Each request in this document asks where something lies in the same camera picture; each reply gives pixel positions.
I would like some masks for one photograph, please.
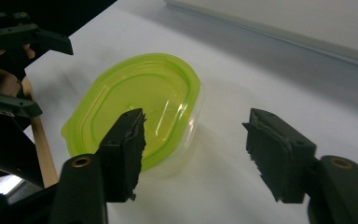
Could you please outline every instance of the plastic container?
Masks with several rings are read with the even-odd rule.
[[[94,153],[118,117],[142,108],[142,170],[188,149],[200,113],[200,81],[181,59],[163,53],[130,58],[100,75],[62,127],[72,157]]]

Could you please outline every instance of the wooden board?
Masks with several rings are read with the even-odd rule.
[[[31,95],[32,99],[34,99],[32,86],[28,77],[22,81],[22,87],[24,88],[25,95]],[[37,158],[39,159],[40,171],[42,173],[45,188],[47,188],[58,183],[59,178],[50,154],[42,120],[39,116],[31,119],[31,126],[34,133],[34,143],[36,146]]]

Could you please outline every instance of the green plastic container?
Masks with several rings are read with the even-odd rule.
[[[145,112],[146,148],[142,170],[156,166],[188,144],[200,81],[183,60],[151,53],[130,58],[100,75],[62,127],[72,157],[94,153],[118,117]]]

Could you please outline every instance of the white tabletop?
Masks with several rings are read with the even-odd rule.
[[[303,204],[275,203],[246,153],[252,107],[275,113],[317,146],[317,158],[358,163],[358,66],[167,7],[119,0],[70,36],[75,55],[50,51],[26,69],[58,173],[69,154],[62,125],[103,71],[162,52],[198,74],[205,99],[176,174],[141,173],[135,202],[110,203],[110,223],[309,223]]]

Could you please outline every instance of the white wall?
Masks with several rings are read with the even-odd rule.
[[[165,0],[358,63],[358,0]]]

